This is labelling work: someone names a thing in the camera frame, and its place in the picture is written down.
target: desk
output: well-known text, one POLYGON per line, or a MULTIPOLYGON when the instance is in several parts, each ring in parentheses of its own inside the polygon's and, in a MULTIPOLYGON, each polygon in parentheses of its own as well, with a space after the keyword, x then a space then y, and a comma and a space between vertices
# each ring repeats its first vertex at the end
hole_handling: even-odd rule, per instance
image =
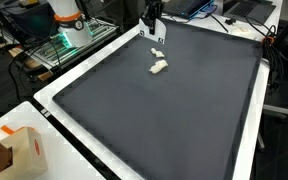
MULTIPOLYGON (((0 118, 0 127, 35 128, 42 136, 48 171, 37 180, 105 178, 40 114, 24 102, 0 118)), ((0 130, 0 140, 7 136, 0 130)))
MULTIPOLYGON (((272 17, 270 17, 266 23, 268 26, 270 26, 270 24, 274 24, 277 26, 282 6, 282 0, 275 0, 274 5, 276 5, 277 7, 273 12, 272 17)), ((221 22, 224 22, 224 20, 226 19, 225 17, 221 16, 216 17, 221 22)), ((191 21, 189 24, 218 32, 225 32, 222 27, 211 18, 191 21)), ((246 26, 249 30, 251 30, 252 28, 247 23, 238 22, 238 24, 246 26)), ((94 136, 92 136, 85 129, 83 129, 68 114, 66 114, 57 104, 54 103, 52 97, 60 90, 65 88, 67 85, 69 85, 71 82, 80 77, 82 74, 87 72, 99 62, 101 62, 104 58, 116 51, 134 36, 136 36, 138 32, 138 26, 134 27, 133 29, 122 35, 120 38, 116 39, 114 42, 110 43, 105 48, 101 49, 91 57, 87 58, 75 68, 71 69, 62 77, 58 78, 53 83, 49 84, 44 89, 34 95, 34 98, 39 103, 41 103, 56 119, 59 120, 60 123, 62 123, 70 132, 72 132, 76 137, 78 137, 79 140, 90 149, 90 151, 92 151, 99 159, 101 159, 112 171, 114 171, 123 180, 134 180, 143 178, 139 176, 135 171, 133 171, 127 164, 121 161, 116 155, 111 153, 104 145, 102 145, 94 136)), ((260 40, 262 39, 262 37, 258 35, 255 39, 260 40)), ((248 110, 248 115, 246 117, 243 136, 233 175, 234 180, 244 180, 249 179, 250 177, 268 75, 269 67, 267 66, 266 61, 263 60, 260 63, 248 110)))

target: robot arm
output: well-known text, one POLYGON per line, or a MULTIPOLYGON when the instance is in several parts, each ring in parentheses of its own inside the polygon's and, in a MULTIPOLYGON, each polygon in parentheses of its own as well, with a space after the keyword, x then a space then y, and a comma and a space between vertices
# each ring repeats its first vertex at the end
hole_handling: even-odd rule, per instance
POLYGON ((163 3, 162 0, 145 0, 145 5, 145 11, 141 15, 141 20, 149 28, 149 33, 155 35, 156 19, 162 16, 163 3))
POLYGON ((55 12, 59 32, 65 38, 66 47, 81 47, 92 41, 92 32, 84 22, 75 0, 48 0, 55 12))
POLYGON ((141 14, 139 23, 140 36, 164 44, 166 26, 160 20, 164 7, 163 2, 162 0, 145 0, 145 3, 146 8, 141 14))

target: orange label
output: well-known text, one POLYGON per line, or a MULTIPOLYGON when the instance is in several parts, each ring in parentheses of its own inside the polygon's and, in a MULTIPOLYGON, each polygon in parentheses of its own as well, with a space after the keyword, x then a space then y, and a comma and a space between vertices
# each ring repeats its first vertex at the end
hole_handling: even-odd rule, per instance
POLYGON ((39 145, 38 145, 38 142, 36 141, 36 139, 35 139, 35 150, 36 150, 36 153, 37 153, 37 155, 40 155, 40 147, 39 147, 39 145))

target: wire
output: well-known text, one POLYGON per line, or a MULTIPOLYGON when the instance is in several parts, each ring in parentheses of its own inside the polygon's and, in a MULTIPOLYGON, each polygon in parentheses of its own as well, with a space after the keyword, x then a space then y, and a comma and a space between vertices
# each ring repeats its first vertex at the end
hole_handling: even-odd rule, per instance
POLYGON ((23 84, 23 81, 22 81, 22 76, 21 76, 21 73, 23 71, 23 68, 24 68, 24 65, 26 64, 26 62, 33 56, 33 54, 35 54, 38 50, 40 50, 40 48, 44 45, 45 43, 41 44, 40 46, 36 47, 35 50, 33 50, 33 52, 23 61, 20 69, 19 69, 19 73, 18 73, 18 77, 20 79, 20 83, 22 85, 22 87, 26 90, 26 91, 29 91, 23 84))
POLYGON ((216 10, 217 10, 217 5, 212 5, 210 7, 215 7, 213 11, 211 12, 207 12, 207 11, 200 11, 203 12, 203 13, 206 13, 206 15, 204 17, 193 17, 187 21, 177 21, 176 19, 173 18, 173 15, 162 15, 162 16, 169 16, 173 21, 177 22, 177 23, 182 23, 182 24, 186 24, 186 23, 189 23, 191 20, 194 20, 194 19, 205 19, 205 18, 208 18, 209 16, 211 16, 216 10))
POLYGON ((20 6, 5 6, 5 7, 2 7, 1 9, 9 9, 9 8, 16 8, 16 7, 20 7, 20 6))
POLYGON ((271 82, 268 89, 268 94, 273 95, 280 89, 280 85, 284 78, 284 65, 283 60, 288 62, 288 58, 286 58, 280 50, 278 50, 274 46, 274 40, 277 37, 277 28, 276 26, 272 25, 270 28, 265 26, 263 23, 259 22, 258 20, 250 17, 246 17, 246 21, 253 27, 256 31, 264 36, 262 40, 262 47, 263 47, 263 56, 269 61, 270 65, 270 77, 271 82), (250 19, 261 24, 263 27, 267 29, 267 33, 263 33, 258 28, 256 28, 251 22, 250 19))
POLYGON ((54 51, 56 53, 57 62, 58 62, 57 66, 60 69, 61 74, 63 74, 61 60, 60 60, 60 56, 58 55, 57 49, 55 48, 54 43, 52 41, 50 41, 50 44, 52 45, 52 47, 53 47, 53 49, 54 49, 54 51))
POLYGON ((218 23, 222 26, 222 28, 228 33, 228 30, 225 28, 225 26, 224 26, 216 17, 214 17, 212 14, 211 14, 211 17, 212 17, 216 22, 218 22, 218 23))
POLYGON ((27 32, 27 31, 25 31, 24 29, 22 29, 21 26, 19 26, 19 25, 16 24, 15 22, 12 22, 12 24, 14 24, 14 25, 15 25, 20 31, 22 31, 23 33, 25 33, 25 34, 27 34, 27 35, 30 35, 31 37, 34 37, 34 38, 36 38, 36 39, 39 39, 38 41, 36 41, 36 42, 34 42, 34 43, 33 43, 33 42, 29 43, 29 44, 36 45, 36 44, 43 43, 43 42, 49 40, 49 37, 51 36, 51 34, 52 34, 52 32, 53 32, 53 28, 54 28, 54 26, 55 26, 55 24, 56 24, 56 21, 53 21, 52 27, 51 27, 50 32, 49 32, 49 34, 48 34, 47 37, 40 37, 40 36, 34 35, 34 34, 32 34, 32 33, 29 33, 29 32, 27 32))
POLYGON ((22 52, 20 52, 19 54, 17 54, 15 57, 13 57, 12 61, 11 61, 10 64, 8 65, 8 73, 10 74, 11 79, 12 79, 12 81, 13 81, 13 83, 14 83, 15 91, 16 91, 16 97, 17 97, 17 100, 18 100, 19 102, 22 102, 22 101, 21 101, 21 98, 20 98, 20 93, 19 93, 18 85, 17 85, 16 80, 15 80, 13 74, 12 74, 12 69, 11 69, 11 67, 12 67, 12 64, 15 62, 15 60, 16 60, 19 56, 23 55, 24 53, 25 53, 25 51, 22 51, 22 52))
POLYGON ((6 44, 7 42, 6 42, 5 37, 4 37, 4 32, 3 32, 3 29, 2 29, 1 21, 0 21, 0 32, 1 32, 1 36, 2 36, 3 42, 6 44))
POLYGON ((101 23, 98 22, 97 18, 95 17, 95 11, 94 11, 94 7, 93 7, 93 4, 91 2, 91 0, 89 0, 88 2, 84 2, 85 4, 89 4, 91 6, 91 10, 92 10, 92 15, 96 21, 96 23, 100 26, 102 25, 101 23))
POLYGON ((113 0, 113 1, 105 4, 105 6, 104 6, 102 9, 100 9, 99 11, 97 11, 97 13, 99 13, 99 12, 101 12, 101 11, 104 11, 108 6, 110 6, 111 4, 113 4, 113 3, 116 2, 116 1, 118 1, 118 0, 113 0))

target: green light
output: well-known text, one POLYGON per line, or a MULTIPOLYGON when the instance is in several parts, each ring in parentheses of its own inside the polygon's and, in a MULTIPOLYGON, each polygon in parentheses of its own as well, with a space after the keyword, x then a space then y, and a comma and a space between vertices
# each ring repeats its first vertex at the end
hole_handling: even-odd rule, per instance
POLYGON ((85 23, 85 26, 87 27, 87 29, 88 29, 88 32, 90 32, 90 34, 93 36, 93 35, 94 35, 94 33, 91 31, 91 29, 90 29, 90 27, 88 26, 88 24, 87 24, 87 23, 85 23))
POLYGON ((63 44, 64 44, 64 46, 65 46, 66 48, 71 48, 71 47, 73 47, 72 43, 71 43, 70 40, 68 39, 68 37, 67 37, 67 35, 66 35, 65 32, 61 33, 61 34, 59 35, 59 38, 62 40, 62 42, 63 42, 63 44))

